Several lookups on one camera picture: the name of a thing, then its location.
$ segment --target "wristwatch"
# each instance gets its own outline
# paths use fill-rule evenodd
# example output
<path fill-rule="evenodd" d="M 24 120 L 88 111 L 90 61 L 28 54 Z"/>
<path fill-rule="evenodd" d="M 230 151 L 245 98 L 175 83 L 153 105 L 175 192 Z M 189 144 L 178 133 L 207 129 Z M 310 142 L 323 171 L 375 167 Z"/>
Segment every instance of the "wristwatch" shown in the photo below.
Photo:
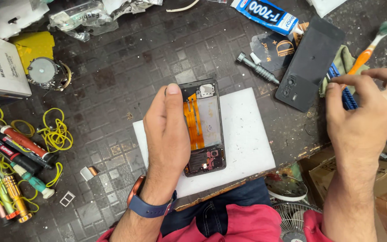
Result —
<path fill-rule="evenodd" d="M 141 217 L 154 218 L 167 215 L 173 210 L 175 201 L 177 200 L 177 192 L 174 190 L 172 197 L 167 204 L 160 206 L 150 205 L 138 196 L 143 188 L 145 178 L 145 175 L 141 175 L 132 187 L 128 200 L 126 201 L 128 208 Z"/>

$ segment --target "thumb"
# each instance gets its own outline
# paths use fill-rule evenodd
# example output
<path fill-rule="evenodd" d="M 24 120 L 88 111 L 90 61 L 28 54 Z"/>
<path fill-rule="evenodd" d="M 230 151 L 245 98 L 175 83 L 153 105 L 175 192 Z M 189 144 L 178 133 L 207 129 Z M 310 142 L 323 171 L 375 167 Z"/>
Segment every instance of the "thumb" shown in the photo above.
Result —
<path fill-rule="evenodd" d="M 336 121 L 344 118 L 344 115 L 341 87 L 337 83 L 330 82 L 326 86 L 326 119 Z"/>
<path fill-rule="evenodd" d="M 168 85 L 165 90 L 165 109 L 166 131 L 180 132 L 181 128 L 187 130 L 183 114 L 183 97 L 180 87 L 175 83 Z"/>

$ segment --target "jeans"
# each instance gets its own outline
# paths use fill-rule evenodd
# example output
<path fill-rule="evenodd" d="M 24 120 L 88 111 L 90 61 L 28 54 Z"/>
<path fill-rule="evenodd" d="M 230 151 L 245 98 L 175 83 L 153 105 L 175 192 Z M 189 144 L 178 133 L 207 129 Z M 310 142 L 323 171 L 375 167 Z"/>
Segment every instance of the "jeans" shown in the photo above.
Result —
<path fill-rule="evenodd" d="M 228 231 L 226 205 L 251 206 L 263 204 L 271 206 L 268 190 L 262 177 L 248 181 L 244 185 L 217 195 L 180 212 L 170 212 L 161 226 L 163 236 L 191 224 L 196 217 L 198 230 L 206 237 L 214 233 L 225 235 Z"/>

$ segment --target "orange flex cable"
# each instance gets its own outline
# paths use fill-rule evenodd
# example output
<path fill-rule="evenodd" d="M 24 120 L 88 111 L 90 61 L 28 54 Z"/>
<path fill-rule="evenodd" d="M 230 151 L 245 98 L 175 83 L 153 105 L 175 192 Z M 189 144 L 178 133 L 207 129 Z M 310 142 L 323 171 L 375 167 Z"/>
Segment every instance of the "orange flex cable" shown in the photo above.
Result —
<path fill-rule="evenodd" d="M 202 128 L 200 113 L 196 102 L 196 94 L 188 98 L 188 102 L 183 103 L 183 113 L 186 117 L 189 137 L 191 139 L 191 150 L 204 148 L 204 138 L 202 137 Z"/>

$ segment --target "blue glue tube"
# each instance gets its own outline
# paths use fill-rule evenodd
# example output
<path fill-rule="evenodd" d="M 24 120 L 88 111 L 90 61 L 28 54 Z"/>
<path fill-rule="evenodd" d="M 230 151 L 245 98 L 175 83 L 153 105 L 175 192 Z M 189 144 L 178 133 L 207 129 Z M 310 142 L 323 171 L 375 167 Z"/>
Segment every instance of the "blue glue tube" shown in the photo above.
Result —
<path fill-rule="evenodd" d="M 267 0 L 234 0 L 231 7 L 279 34 L 303 34 L 298 28 L 297 18 Z"/>

